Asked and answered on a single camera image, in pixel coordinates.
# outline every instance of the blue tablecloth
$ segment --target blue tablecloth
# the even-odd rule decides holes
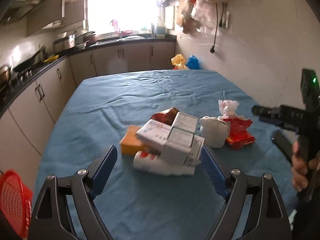
[[[296,195],[290,165],[270,140],[276,128],[252,116],[251,107],[256,103],[252,98],[220,74],[205,70],[146,71],[83,81],[54,127],[39,168],[33,203],[48,174],[73,175],[113,144],[118,160],[103,193],[94,200],[113,238],[204,239],[224,200],[215,193],[202,164],[192,177],[143,173],[133,169],[133,156],[121,155],[119,142],[128,125],[141,126],[152,114],[173,106],[198,118],[219,116],[218,99],[240,102],[237,113],[253,120],[248,130],[256,143],[238,151],[225,145],[215,152],[230,168],[248,175],[272,174],[291,212]],[[69,200],[78,236],[85,238]],[[246,201],[234,238],[241,236],[248,208]]]

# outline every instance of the yellow object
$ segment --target yellow object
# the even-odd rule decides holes
[[[49,58],[47,58],[43,63],[50,63],[50,62],[54,62],[55,60],[57,60],[59,57],[59,55],[52,55]]]
[[[136,137],[136,132],[140,128],[141,127],[135,125],[130,125],[128,127],[126,135],[120,142],[122,154],[135,155],[138,151],[146,149],[146,146],[143,145],[142,141]]]
[[[175,66],[173,69],[189,69],[186,64],[186,59],[182,54],[177,54],[171,59],[171,64]]]

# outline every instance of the kitchen counter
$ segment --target kitchen counter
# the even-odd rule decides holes
[[[29,76],[23,80],[23,82],[15,85],[10,91],[8,91],[5,96],[0,98],[0,118],[4,114],[4,112],[8,109],[11,103],[39,76],[41,76],[44,72],[55,66],[57,63],[61,62],[62,60],[66,59],[69,56],[76,55],[79,53],[83,53],[86,51],[91,51],[95,49],[100,49],[109,46],[116,46],[116,45],[124,45],[124,44],[134,44],[134,43],[144,43],[144,42],[175,42],[176,36],[167,34],[164,38],[153,38],[150,34],[137,34],[144,38],[129,38],[127,39],[125,36],[124,38],[119,39],[105,39],[105,41],[98,42],[94,45],[91,45],[82,50],[69,49],[66,53],[60,53],[60,57],[55,60],[54,62],[47,63],[47,64],[39,64],[36,65],[32,69],[32,76]]]

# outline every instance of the human hand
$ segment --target human hand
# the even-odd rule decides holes
[[[318,161],[316,158],[312,159],[309,161],[308,166],[306,162],[299,156],[299,143],[295,142],[292,146],[292,152],[293,155],[291,157],[291,162],[292,162],[292,184],[293,187],[297,191],[302,191],[305,189],[309,181],[306,178],[306,174],[308,172],[308,166],[310,169],[315,170],[318,165]]]

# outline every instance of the white wall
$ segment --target white wall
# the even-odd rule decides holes
[[[301,69],[320,77],[320,23],[306,1],[230,0],[228,10],[231,26],[219,33],[215,54],[183,33],[177,53],[195,55],[260,104],[303,107]]]
[[[16,66],[39,50],[39,44],[46,45],[49,55],[53,54],[53,33],[42,33],[27,37],[27,19],[0,27],[0,66]]]

